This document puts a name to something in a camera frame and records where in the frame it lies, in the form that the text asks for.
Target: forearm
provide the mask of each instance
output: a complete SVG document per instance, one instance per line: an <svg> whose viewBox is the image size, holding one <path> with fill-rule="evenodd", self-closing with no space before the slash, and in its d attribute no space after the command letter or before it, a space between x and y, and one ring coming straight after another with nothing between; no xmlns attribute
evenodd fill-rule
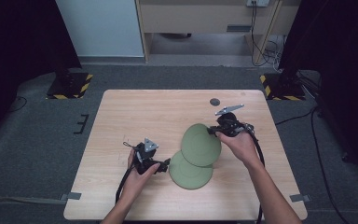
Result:
<svg viewBox="0 0 358 224"><path fill-rule="evenodd" d="M101 222L102 224L121 224L131 209L132 202L126 198L120 198Z"/></svg>
<svg viewBox="0 0 358 224"><path fill-rule="evenodd" d="M267 223L301 223L296 212L283 198L267 170L260 164L248 167Z"/></svg>

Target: floor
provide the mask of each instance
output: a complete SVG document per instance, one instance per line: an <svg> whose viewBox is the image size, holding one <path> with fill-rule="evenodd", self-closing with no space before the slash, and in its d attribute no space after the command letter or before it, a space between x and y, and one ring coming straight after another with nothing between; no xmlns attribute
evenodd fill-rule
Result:
<svg viewBox="0 0 358 224"><path fill-rule="evenodd" d="M146 66L278 67L283 36L272 35L260 62L252 61L252 45L244 34L154 34L148 62L123 58L83 64Z"/></svg>

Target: white wall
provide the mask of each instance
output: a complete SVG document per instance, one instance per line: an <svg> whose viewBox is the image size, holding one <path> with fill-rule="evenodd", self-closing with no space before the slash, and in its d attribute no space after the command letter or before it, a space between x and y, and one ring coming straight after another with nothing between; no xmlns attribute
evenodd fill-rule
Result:
<svg viewBox="0 0 358 224"><path fill-rule="evenodd" d="M144 57L131 0L56 0L78 56Z"/></svg>

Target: yellow black striped marker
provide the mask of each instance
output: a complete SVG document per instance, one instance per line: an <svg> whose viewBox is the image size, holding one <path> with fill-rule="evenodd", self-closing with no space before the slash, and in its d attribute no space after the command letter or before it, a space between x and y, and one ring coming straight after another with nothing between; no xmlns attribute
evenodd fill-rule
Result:
<svg viewBox="0 0 358 224"><path fill-rule="evenodd" d="M265 76L260 76L260 80L263 83L264 90L267 95L267 99L271 100L293 100L293 101L299 101L299 100L306 100L304 96L291 96L291 95L284 95L284 96L272 96L271 95L271 88L269 87L269 84L266 81Z"/></svg>
<svg viewBox="0 0 358 224"><path fill-rule="evenodd" d="M46 99L57 99L57 100L64 100L64 99L78 99L83 98L84 94L86 93L87 88L91 82L92 74L88 74L86 80L84 81L81 89L76 94L52 94L48 95Z"/></svg>

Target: electrical cable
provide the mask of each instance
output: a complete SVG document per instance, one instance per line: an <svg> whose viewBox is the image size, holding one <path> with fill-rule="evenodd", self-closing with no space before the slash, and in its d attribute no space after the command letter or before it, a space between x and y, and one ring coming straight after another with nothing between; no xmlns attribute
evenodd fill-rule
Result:
<svg viewBox="0 0 358 224"><path fill-rule="evenodd" d="M284 35L282 36L282 43L281 43L280 48L279 48L278 53L277 53L277 65L278 65L277 70L278 70L279 73L283 72L282 69L279 69L279 64L281 62L281 57L282 57L283 50L284 50Z"/></svg>
<svg viewBox="0 0 358 224"><path fill-rule="evenodd" d="M302 116L298 116L298 117L294 117L294 118L291 118L291 119L286 119L286 120L283 120L281 122L277 122L275 123L275 125L280 125L282 123L285 123L289 120L292 120L292 119L300 119L300 118L304 118L306 116L308 116L309 114L310 115L310 126L312 128L312 136L313 136L313 140L315 142L315 146L316 146L316 153L317 153L317 156L318 156L318 162L321 166L321 172L322 172L322 176L323 176L323 179L324 179L324 186L326 188L326 191L327 191L327 195L328 195L328 198L330 200L330 203L333 205L334 209L336 210L338 216L342 219L342 221L344 221L345 224L350 224L350 222L344 217L342 216L342 214L339 212L338 208L337 208L337 205L333 199L333 196L331 194L331 190L330 190L330 187L328 185L328 182L327 182L327 177L326 177L326 174L325 174L325 171L324 171L324 165L322 163L322 158L321 158L321 152L320 152L320 149L319 149L319 144L318 144L318 140L316 138L316 133L315 133L315 128L314 128L314 125L313 125L313 115L316 111L319 110L319 107L318 106L315 106L313 107L309 113L305 114L305 115L302 115Z"/></svg>
<svg viewBox="0 0 358 224"><path fill-rule="evenodd" d="M314 82L312 79L310 79L309 77L306 77L304 74L302 74L301 70L298 70L298 73L300 74L300 77L301 78L304 78L306 80L308 80L310 83L312 83L315 87L317 87L318 89L320 89L321 85L320 85L320 82L321 82L321 77L319 77L318 79L318 83Z"/></svg>
<svg viewBox="0 0 358 224"><path fill-rule="evenodd" d="M283 36L283 40L282 40L282 43L283 43L283 48L284 48L284 46L286 45L286 38L287 38L287 36L286 36L286 35L284 35L284 36Z"/></svg>
<svg viewBox="0 0 358 224"><path fill-rule="evenodd" d="M290 118L290 119L285 119L285 120L283 120L283 121L280 121L280 122L275 123L275 125L277 126L277 125L283 124L283 123L285 123L285 122L287 122L287 121L289 121L289 120L293 120L293 119L301 119L301 118L304 118L304 117L308 116L309 114L311 114L313 110L314 110L314 108L312 108L312 109L310 110L310 112L308 112L308 113L305 114L305 115L301 115L301 116L294 117L294 118Z"/></svg>
<svg viewBox="0 0 358 224"><path fill-rule="evenodd" d="M318 87L322 87L322 76L318 78Z"/></svg>
<svg viewBox="0 0 358 224"><path fill-rule="evenodd" d="M261 151L261 147L260 145L258 144L258 140L257 138L255 137L255 134L251 131L247 131L247 133L249 135L251 135L254 143L255 143L255 148L257 150L257 154L258 154L258 157L259 159L261 160L261 163L263 163L263 166L266 167L266 163L264 161L264 155L263 155L263 152ZM263 216L263 209L261 208L261 204L260 204L260 207L258 208L258 216L257 216L257 221L256 221L256 224L260 224L261 223L261 218Z"/></svg>
<svg viewBox="0 0 358 224"><path fill-rule="evenodd" d="M310 97L312 97L313 99L315 99L315 96L314 96L312 93L310 93L310 91L308 90L307 86L302 85L302 87L303 87L304 90L310 95Z"/></svg>
<svg viewBox="0 0 358 224"><path fill-rule="evenodd" d="M275 56L274 56L274 61L273 61L273 64L272 64L272 68L277 72L277 73L282 73L282 69L278 69L279 67L279 62L281 60L281 57L278 57L278 54L281 52L281 47L278 48L278 44L276 44L276 50L275 50Z"/></svg>
<svg viewBox="0 0 358 224"><path fill-rule="evenodd" d="M255 17L257 15L257 2L256 1L252 1L252 5L253 5L253 10L252 10L252 29L251 29L251 38L252 38L252 65L253 66L262 66L264 64L266 64L268 62L268 60L264 57L263 52L261 52L261 49L257 46L257 44L255 43L255 37L254 37L254 28L255 28ZM264 62L263 63L255 63L253 56L255 55L255 47L258 49L258 51L260 52L260 54L263 56Z"/></svg>
<svg viewBox="0 0 358 224"><path fill-rule="evenodd" d="M273 41L271 41L271 40L269 40L268 42L275 45L275 50L267 49L267 47L266 47L266 48L264 49L263 55L266 56L266 57L268 57L267 63L269 63L269 64L274 64L274 63L275 63L275 62L274 62L275 58L277 57L277 58L280 59L281 56L282 56L282 54L277 51L277 50L278 50L278 44L277 44L277 43L275 43L275 42L273 42Z"/></svg>
<svg viewBox="0 0 358 224"><path fill-rule="evenodd" d="M123 145L126 146L126 147L134 148L133 146L131 146L127 142L123 142ZM120 184L118 185L118 189L117 189L117 192L116 192L116 201L115 201L115 203L118 202L118 199L120 198L120 194L121 194L121 191L123 190L124 184L126 183L126 180L129 177L132 169L135 167L134 166L134 160L135 160L135 156L132 158L132 162L131 162L130 167L127 169L126 173L123 175L123 178L121 179Z"/></svg>
<svg viewBox="0 0 358 224"><path fill-rule="evenodd" d="M307 77L299 77L297 82L300 82L301 84L307 85L309 89L313 89L314 91L319 91L319 86L316 85L312 80L310 80Z"/></svg>
<svg viewBox="0 0 358 224"><path fill-rule="evenodd" d="M8 111L9 113L19 111L19 110L23 109L27 105L28 101L27 101L27 99L25 99L25 97L17 96L17 100L19 101L20 99L23 99L25 101L24 104L22 106L20 106L19 108L17 108L17 109L9 110Z"/></svg>
<svg viewBox="0 0 358 224"><path fill-rule="evenodd" d="M321 159L321 152L320 152L320 149L319 149L319 145L318 145L318 139L316 138L316 134L315 134L315 128L314 128L314 125L313 125L313 115L315 113L315 111L317 111L319 109L318 106L316 106L314 108L314 110L312 111L312 114L310 116L310 126L312 128L312 135L313 135L313 140L315 142L315 146L316 146L316 153L318 155L318 161L319 161L319 164L321 166L321 171L322 171L322 176L324 178L324 186L327 190L327 195L328 195L328 198L330 200L330 203L333 205L334 209L336 210L338 216L342 219L342 221L344 221L344 223L346 224L350 224L350 222L344 217L342 216L341 212L339 212L338 208L337 208L337 205L333 199L333 196L331 194L331 191L330 191L330 187L328 185L328 182L327 182L327 177L326 177L326 174L324 172L324 164L322 163L322 159Z"/></svg>

